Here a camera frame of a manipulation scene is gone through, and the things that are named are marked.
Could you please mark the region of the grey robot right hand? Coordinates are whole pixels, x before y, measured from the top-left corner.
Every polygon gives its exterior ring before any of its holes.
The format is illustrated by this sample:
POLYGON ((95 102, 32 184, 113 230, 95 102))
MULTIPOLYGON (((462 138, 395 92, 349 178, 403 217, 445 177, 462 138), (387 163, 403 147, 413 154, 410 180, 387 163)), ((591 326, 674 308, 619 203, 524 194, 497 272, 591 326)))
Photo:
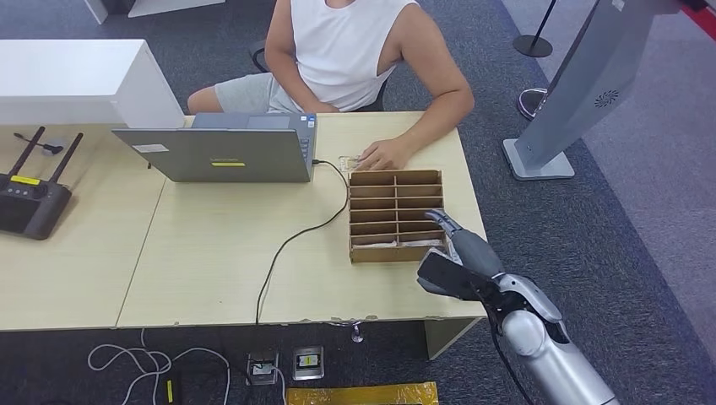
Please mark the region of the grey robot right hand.
POLYGON ((441 209, 429 209, 425 216, 445 232, 447 255, 455 262, 485 278, 494 278, 505 272, 497 254, 480 235, 465 229, 441 209))

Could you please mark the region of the person's left hand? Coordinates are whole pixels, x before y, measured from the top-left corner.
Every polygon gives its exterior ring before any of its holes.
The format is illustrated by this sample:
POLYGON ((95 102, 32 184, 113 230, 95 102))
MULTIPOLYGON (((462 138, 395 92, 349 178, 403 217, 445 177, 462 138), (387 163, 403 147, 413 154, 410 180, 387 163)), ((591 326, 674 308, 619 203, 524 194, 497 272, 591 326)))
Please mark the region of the person's left hand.
POLYGON ((402 170, 415 151, 407 141, 385 139, 370 144, 361 154, 358 171, 402 170))

